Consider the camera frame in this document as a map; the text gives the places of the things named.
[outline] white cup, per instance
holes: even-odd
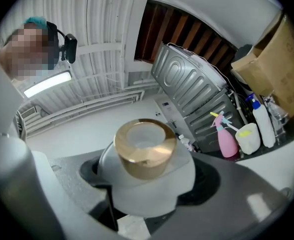
[[[241,137],[240,133],[244,131],[249,131],[251,134],[245,137]],[[238,141],[243,153],[251,155],[253,152],[257,151],[261,145],[261,139],[257,125],[255,123],[250,123],[243,126],[236,133],[236,140]]]

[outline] white wall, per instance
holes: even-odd
[[[150,118],[165,122],[152,97],[134,104],[116,106],[110,109],[80,117],[44,133],[30,137],[27,144],[31,150],[40,151],[49,159],[80,155],[106,148],[124,123]]]
[[[203,20],[237,47],[255,44],[280,10],[277,0],[159,0]]]

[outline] fluorescent light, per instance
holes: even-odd
[[[51,78],[48,78],[44,81],[41,81],[37,83],[36,85],[30,87],[29,89],[25,90],[23,93],[28,97],[32,97],[35,94],[42,92],[43,90],[46,90],[50,87],[56,86],[58,84],[61,84],[66,81],[71,80],[71,75],[69,71],[65,71],[60,74],[56,74],[52,76]]]

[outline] silver machine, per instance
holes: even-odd
[[[224,111],[238,129],[244,122],[228,96],[226,82],[212,75],[215,69],[205,60],[194,58],[197,56],[185,49],[161,44],[151,74],[185,118],[201,151],[218,151],[218,135],[211,127],[210,112]],[[235,136],[234,130],[226,129]]]

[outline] wooden slats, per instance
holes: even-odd
[[[212,41],[212,44],[207,49],[206,53],[203,57],[208,61],[214,51],[218,48],[219,44],[221,43],[221,38],[216,36],[216,38]]]
[[[172,36],[172,38],[170,40],[171,43],[174,43],[175,44],[178,41],[178,38],[179,38],[179,36],[181,34],[181,31],[182,31],[182,29],[183,29],[183,27],[184,27],[184,25],[185,25],[188,17],[189,17],[188,15],[182,15],[180,17],[180,20],[178,22],[178,25],[176,27],[176,30],[174,31],[173,36]]]
[[[233,57],[235,56],[235,54],[233,52],[230,52],[226,58],[221,62],[221,64],[219,65],[218,69],[220,71],[224,71],[225,67],[230,63],[230,61],[233,59]]]
[[[135,59],[153,63],[161,42],[183,46],[220,70],[230,69],[237,50],[201,20],[173,6],[148,1],[137,40]]]
[[[139,36],[137,40],[137,47],[136,47],[136,53],[135,58],[136,59],[142,59],[143,50],[145,49],[145,45],[147,43],[148,38],[148,32],[151,26],[150,18],[155,12],[155,7],[153,4],[147,3],[145,11],[143,13]]]
[[[160,46],[162,38],[163,38],[163,36],[164,36],[164,34],[166,32],[166,29],[167,29],[167,26],[168,26],[168,23],[170,21],[172,13],[173,13],[173,8],[167,9],[166,15],[165,15],[165,17],[164,17],[164,19],[162,21],[162,24],[161,24],[161,27],[160,27],[160,30],[159,30],[159,33],[158,33],[158,36],[157,36],[157,40],[156,40],[155,45],[154,45],[153,50],[152,50],[151,61],[154,61],[155,58],[156,58],[159,46]]]
[[[214,56],[214,58],[211,61],[211,64],[216,66],[219,62],[219,60],[221,60],[221,58],[223,57],[223,55],[227,52],[229,46],[224,44],[220,50],[218,51],[218,53]]]
[[[157,18],[156,15],[160,12],[160,6],[157,4],[154,11],[153,11],[153,14],[152,14],[152,18],[151,18],[151,22],[150,22],[150,26],[149,26],[149,29],[148,29],[148,33],[147,33],[147,39],[146,39],[146,42],[145,42],[145,46],[143,48],[143,52],[142,52],[142,58],[145,58],[145,53],[146,53],[146,47],[147,47],[147,43],[148,43],[148,39],[149,39],[149,36],[152,35],[152,26],[154,25],[154,20]]]
[[[188,36],[185,40],[185,42],[183,43],[182,47],[185,49],[188,49],[190,44],[192,43],[193,39],[196,36],[196,33],[198,32],[199,28],[201,26],[201,22],[200,21],[195,21],[191,27],[190,32],[188,33]]]
[[[199,40],[196,48],[193,50],[193,52],[195,54],[199,54],[201,52],[201,50],[203,49],[203,47],[206,45],[207,41],[209,40],[211,34],[212,34],[212,30],[209,28],[206,29],[206,31],[203,33],[201,39]]]

